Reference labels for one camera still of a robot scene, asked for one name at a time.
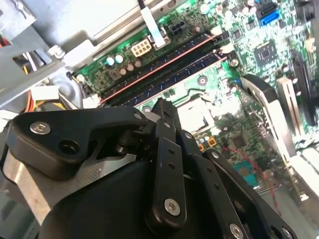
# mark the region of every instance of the motherboard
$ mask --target motherboard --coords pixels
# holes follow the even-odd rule
[[[199,148],[222,152],[256,190],[269,188],[263,174],[273,168],[282,179],[273,186],[291,184],[278,132],[242,84],[251,74],[274,91],[290,156],[319,142],[314,17],[312,1],[187,0],[157,21],[163,46],[144,29],[74,75],[101,106],[149,112],[158,98],[172,101]]]

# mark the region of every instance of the black mechanical arm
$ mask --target black mechanical arm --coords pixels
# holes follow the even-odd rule
[[[2,171],[42,224],[40,239],[297,239],[219,152],[200,152],[163,99],[146,115],[124,107],[22,114],[7,145]],[[110,160],[119,163],[112,173],[80,180]]]

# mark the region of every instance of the integrated circuit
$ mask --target integrated circuit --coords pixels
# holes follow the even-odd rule
[[[275,42],[271,39],[254,49],[258,66],[265,66],[278,58]]]
[[[237,135],[231,138],[236,148],[242,148],[247,145],[243,135]]]

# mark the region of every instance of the capacitor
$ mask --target capacitor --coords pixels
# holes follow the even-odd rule
[[[250,8],[249,12],[250,13],[256,13],[257,12],[257,8],[255,6],[253,6],[252,8]]]
[[[107,59],[106,59],[106,64],[108,64],[109,66],[113,66],[115,63],[115,60],[112,56],[109,56]]]
[[[127,69],[128,69],[128,71],[133,71],[134,70],[133,64],[129,63]]]
[[[134,65],[135,65],[135,67],[139,68],[142,66],[142,62],[140,60],[136,60]]]
[[[125,68],[122,68],[122,69],[120,70],[120,74],[121,74],[122,76],[126,75],[126,73],[127,73],[127,71],[126,71]]]
[[[233,13],[231,12],[231,10],[227,10],[227,11],[225,12],[225,17],[226,17],[227,19],[231,19],[232,16],[233,16]]]
[[[200,6],[200,8],[199,8],[200,13],[201,13],[201,14],[204,14],[204,15],[208,14],[208,13],[209,13],[209,10],[210,10],[210,7],[209,7],[209,5],[206,4],[206,3],[202,4],[202,5]]]
[[[124,61],[124,58],[121,55],[116,55],[115,56],[115,61],[116,61],[116,63],[121,64]]]
[[[281,69],[282,69],[282,71],[284,72],[284,73],[287,73],[287,72],[289,72],[289,66],[288,65],[283,65],[282,67],[281,67]]]
[[[247,15],[249,13],[249,8],[248,7],[244,7],[242,12],[243,12],[243,14]]]
[[[197,34],[197,33],[200,33],[200,26],[192,26],[191,28],[190,28],[190,32],[192,33],[192,34]]]

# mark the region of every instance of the bolt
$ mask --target bolt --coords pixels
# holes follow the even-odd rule
[[[178,216],[180,214],[180,207],[174,199],[166,199],[164,201],[164,207],[165,210],[172,216]]]
[[[216,152],[212,152],[211,154],[213,155],[214,158],[219,158],[219,156]]]
[[[231,233],[234,235],[234,237],[236,239],[243,239],[244,238],[243,232],[240,230],[240,228],[236,224],[233,224],[233,223],[230,224],[229,228],[230,228]]]
[[[190,133],[185,133],[187,138],[192,138]]]
[[[44,122],[35,122],[30,125],[30,130],[36,134],[48,134],[51,132],[51,128],[47,123]]]
[[[138,118],[139,120],[142,119],[142,116],[140,116],[139,114],[134,114],[135,118]]]
[[[293,239],[293,235],[285,227],[283,227],[283,231],[289,239]]]

